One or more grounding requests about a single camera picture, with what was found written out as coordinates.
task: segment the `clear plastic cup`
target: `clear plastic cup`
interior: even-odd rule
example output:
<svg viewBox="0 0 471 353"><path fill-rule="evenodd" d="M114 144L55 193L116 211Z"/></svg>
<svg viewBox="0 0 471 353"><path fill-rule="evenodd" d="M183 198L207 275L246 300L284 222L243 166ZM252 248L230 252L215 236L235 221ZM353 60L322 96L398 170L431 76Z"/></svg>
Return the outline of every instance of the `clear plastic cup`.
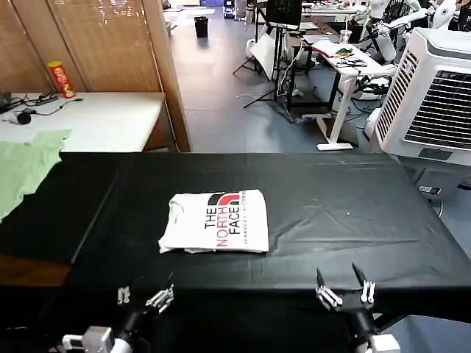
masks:
<svg viewBox="0 0 471 353"><path fill-rule="evenodd" d="M342 31L340 31L340 43L348 44L348 40L350 39L351 35L352 31L348 29L343 29Z"/></svg>

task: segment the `white table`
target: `white table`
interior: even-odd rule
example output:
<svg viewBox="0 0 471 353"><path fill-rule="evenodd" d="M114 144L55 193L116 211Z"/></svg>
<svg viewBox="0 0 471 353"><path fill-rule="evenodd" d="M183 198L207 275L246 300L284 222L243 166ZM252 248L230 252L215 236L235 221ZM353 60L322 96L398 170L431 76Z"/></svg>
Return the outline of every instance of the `white table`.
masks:
<svg viewBox="0 0 471 353"><path fill-rule="evenodd" d="M14 93L24 97L23 93ZM38 93L29 93L30 99ZM63 151L71 152L138 152L143 151L157 122L166 136L167 146L173 149L170 124L165 109L164 93L78 93L74 101L50 116L32 115L31 123L15 124L16 107L0 115L0 140L27 142L34 140L39 131L72 129ZM59 100L31 107L47 114L70 99Z"/></svg>
<svg viewBox="0 0 471 353"><path fill-rule="evenodd" d="M345 121L345 115L347 114L348 107L352 102L353 91L355 90L355 84L357 77L366 75L387 75L388 72L383 66L375 62L369 55L363 53L360 49L349 46L353 49L353 57L362 59L365 63L365 67L358 68L338 68L336 64L340 62L340 59L334 57L324 57L329 64L332 65L338 72L338 74L346 77L344 94L342 96L339 111L337 112L336 120L333 123L332 131L330 136L327 135L327 126L324 122L324 116L318 114L307 114L303 115L303 118L315 118L317 125L324 135L327 143L320 143L317 145L317 149L320 151L337 151L342 149L352 149L352 145L349 143L338 143L341 127Z"/></svg>
<svg viewBox="0 0 471 353"><path fill-rule="evenodd" d="M337 16L337 15L352 15L359 10L359 7L348 7L346 9L339 9L338 5L336 6L319 6L314 5L309 2L302 3L302 12L303 16L314 16L314 17L322 17L322 16Z"/></svg>

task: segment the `white t-shirt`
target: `white t-shirt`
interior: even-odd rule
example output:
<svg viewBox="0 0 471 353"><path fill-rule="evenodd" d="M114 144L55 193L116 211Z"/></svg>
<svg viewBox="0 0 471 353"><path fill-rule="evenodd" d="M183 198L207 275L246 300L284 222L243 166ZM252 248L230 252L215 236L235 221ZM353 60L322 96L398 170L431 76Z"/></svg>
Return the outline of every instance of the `white t-shirt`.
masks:
<svg viewBox="0 0 471 353"><path fill-rule="evenodd" d="M266 205L259 190L177 194L169 207L160 253L269 250Z"/></svg>

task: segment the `vent grille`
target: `vent grille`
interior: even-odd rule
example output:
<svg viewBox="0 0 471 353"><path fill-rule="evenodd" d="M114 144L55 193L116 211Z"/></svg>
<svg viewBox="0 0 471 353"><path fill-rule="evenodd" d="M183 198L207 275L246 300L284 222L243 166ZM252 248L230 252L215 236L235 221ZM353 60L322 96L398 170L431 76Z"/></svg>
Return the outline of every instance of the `vent grille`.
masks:
<svg viewBox="0 0 471 353"><path fill-rule="evenodd" d="M381 110L381 116L378 119L377 129L380 134L381 140L384 140L388 133L389 127L399 109L400 102L406 94L407 87L412 80L412 77L417 70L419 60L410 50L407 50L400 67L398 68L397 75L394 78L389 97Z"/></svg>
<svg viewBox="0 0 471 353"><path fill-rule="evenodd" d="M439 71L404 140L471 150L471 75Z"/></svg>

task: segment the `air conditioner unit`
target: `air conditioner unit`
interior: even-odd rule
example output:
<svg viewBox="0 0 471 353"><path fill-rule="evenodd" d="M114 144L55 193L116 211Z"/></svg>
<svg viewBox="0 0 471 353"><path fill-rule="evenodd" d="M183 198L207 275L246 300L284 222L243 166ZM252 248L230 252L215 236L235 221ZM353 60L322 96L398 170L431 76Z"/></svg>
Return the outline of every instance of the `air conditioner unit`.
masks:
<svg viewBox="0 0 471 353"><path fill-rule="evenodd" d="M380 148L471 165L471 33L416 28L375 127Z"/></svg>

